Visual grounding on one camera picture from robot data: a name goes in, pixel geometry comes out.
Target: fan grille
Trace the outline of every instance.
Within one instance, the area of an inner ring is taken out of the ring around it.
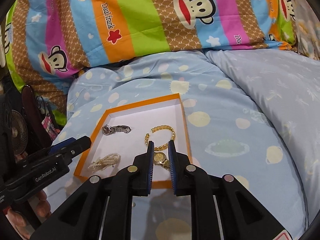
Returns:
[[[14,155],[24,152],[28,143],[28,129],[22,115],[12,110],[12,147]]]

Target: human hand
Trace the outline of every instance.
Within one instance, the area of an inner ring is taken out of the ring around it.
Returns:
[[[36,197],[39,199],[39,203],[35,209],[35,212],[38,216],[43,218],[48,218],[51,215],[50,204],[47,201],[46,193],[41,190],[36,194]],[[13,211],[11,208],[8,210],[7,214],[8,220],[15,228],[15,230],[23,236],[25,239],[30,239],[30,233],[26,230],[27,222],[19,213]]]

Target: pink stripe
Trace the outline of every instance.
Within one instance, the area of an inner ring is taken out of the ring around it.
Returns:
[[[224,33],[233,49],[252,49],[249,44],[249,37],[244,31],[236,0],[216,0],[219,9],[219,16]],[[237,45],[236,37],[241,37],[241,44]]]
[[[69,78],[79,70],[74,69],[69,61],[68,52],[66,50],[64,38],[61,32],[58,10],[54,0],[47,0],[47,9],[48,19],[45,33],[45,44],[47,45],[48,55],[50,56],[51,50],[54,46],[60,46],[61,50],[63,50],[67,56],[68,71],[61,72],[56,69],[55,74],[60,78]]]

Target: silver watch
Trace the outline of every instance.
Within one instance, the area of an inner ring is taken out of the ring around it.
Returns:
[[[104,135],[110,135],[115,132],[129,133],[130,131],[131,131],[131,128],[126,125],[117,125],[117,126],[105,125],[104,127],[102,127],[102,133]]]

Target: bed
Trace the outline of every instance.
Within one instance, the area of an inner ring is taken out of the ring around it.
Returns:
[[[320,207],[320,23],[305,0],[41,1],[15,2],[5,48],[16,87],[64,125],[53,144],[90,136],[106,109],[180,93],[194,164],[235,175],[292,239],[306,232]],[[205,11],[188,18],[181,1]],[[52,211],[81,185],[77,160],[45,189]],[[133,201],[131,239],[191,239],[187,197]]]

